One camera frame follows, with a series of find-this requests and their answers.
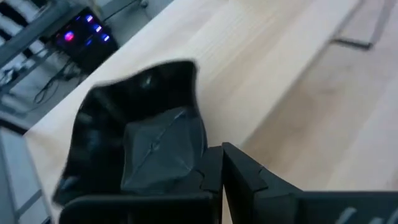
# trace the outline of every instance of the gray floor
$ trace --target gray floor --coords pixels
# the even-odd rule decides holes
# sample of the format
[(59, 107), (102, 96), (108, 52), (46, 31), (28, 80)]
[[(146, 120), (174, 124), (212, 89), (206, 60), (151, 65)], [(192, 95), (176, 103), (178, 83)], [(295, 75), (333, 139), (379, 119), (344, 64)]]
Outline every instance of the gray floor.
[[(29, 2), (23, 0), (6, 1), (17, 7), (23, 14), (25, 14), (28, 20), (31, 21), (34, 19), (37, 10)], [(108, 1), (109, 0), (99, 0), (97, 3), (99, 5), (104, 5)], [(121, 45), (128, 41), (150, 21), (151, 17), (156, 16), (171, 1), (172, 0), (149, 0), (149, 5), (146, 9), (138, 7), (137, 4), (133, 4), (132, 6), (125, 8), (119, 14), (116, 14), (108, 22), (113, 28), (114, 36), (117, 41)], [(0, 17), (0, 26), (14, 34), (19, 32), (21, 29), (5, 17)], [(38, 42), (31, 46), (31, 49), (34, 52), (38, 52), (42, 48), (43, 46)], [(16, 63), (21, 63), (23, 60), (23, 55), (17, 56), (2, 69), (12, 67)], [(12, 92), (18, 96), (18, 99), (15, 99), (14, 97), (4, 97), (2, 99), (2, 102), (7, 105), (11, 105), (21, 111), (29, 111), (26, 116), (16, 116), (14, 114), (0, 111), (0, 117), (27, 128), (38, 122), (39, 119), (47, 114), (59, 101), (66, 97), (76, 87), (78, 80), (60, 82), (57, 90), (55, 89), (56, 86), (49, 90), (49, 93), (52, 93), (55, 90), (56, 92), (48, 102), (42, 105), (36, 105), (32, 102), (34, 95), (53, 75), (55, 75), (64, 63), (65, 59), (60, 58), (57, 55), (51, 56), (43, 65), (34, 70), (25, 80), (12, 89)], [(11, 181), (11, 190), (13, 191), (11, 197), (14, 201), (15, 209), (20, 209), (22, 205), (40, 189), (39, 183), (23, 138), (8, 130), (0, 129), (0, 140), (0, 143), (2, 143), (4, 148), (6, 170)], [(4, 200), (4, 197), (6, 196), (7, 195), (0, 195), (0, 200)], [(2, 212), (6, 211), (3, 210), (0, 203), (0, 214)], [(46, 207), (41, 198), (20, 217), (19, 223), (39, 224), (42, 223), (46, 217)], [(1, 224), (7, 224), (9, 222), (10, 221), (2, 220), (0, 217)]]

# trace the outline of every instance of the electronic device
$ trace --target electronic device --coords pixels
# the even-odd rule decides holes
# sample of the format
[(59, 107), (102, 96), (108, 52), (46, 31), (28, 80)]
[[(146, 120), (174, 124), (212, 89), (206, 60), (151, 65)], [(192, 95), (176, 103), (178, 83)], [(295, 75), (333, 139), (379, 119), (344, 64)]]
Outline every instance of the electronic device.
[(111, 29), (88, 7), (54, 33), (52, 42), (86, 73), (92, 73), (119, 48)]

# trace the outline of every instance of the wooden table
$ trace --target wooden table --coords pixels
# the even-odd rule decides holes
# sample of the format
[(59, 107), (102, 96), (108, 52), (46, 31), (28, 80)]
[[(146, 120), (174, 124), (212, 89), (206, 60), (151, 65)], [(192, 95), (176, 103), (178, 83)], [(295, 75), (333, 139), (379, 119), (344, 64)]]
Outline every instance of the wooden table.
[[(267, 151), (259, 147), (258, 136), (265, 119), (358, 3), (174, 1), (25, 135), (47, 200), (62, 172), (73, 121), (87, 91), (179, 58), (191, 58), (199, 66), (198, 102), (209, 145), (253, 145), (247, 152), (264, 162)], [(295, 175), (294, 165), (288, 178)], [(304, 180), (310, 178), (298, 171)], [(56, 218), (59, 210), (52, 208)]]

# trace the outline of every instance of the wooden tabletop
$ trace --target wooden tabletop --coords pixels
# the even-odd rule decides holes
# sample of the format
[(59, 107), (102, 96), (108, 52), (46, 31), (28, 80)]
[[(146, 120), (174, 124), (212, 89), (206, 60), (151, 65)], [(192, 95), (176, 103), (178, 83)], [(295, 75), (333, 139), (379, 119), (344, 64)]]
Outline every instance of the wooden tabletop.
[[(259, 141), (252, 139), (358, 3), (174, 1), (25, 135), (47, 200), (64, 167), (75, 115), (88, 90), (179, 58), (199, 66), (198, 103), (209, 145), (254, 144), (248, 153), (261, 161)], [(294, 170), (291, 165), (289, 174)], [(59, 210), (52, 211), (56, 218)]]

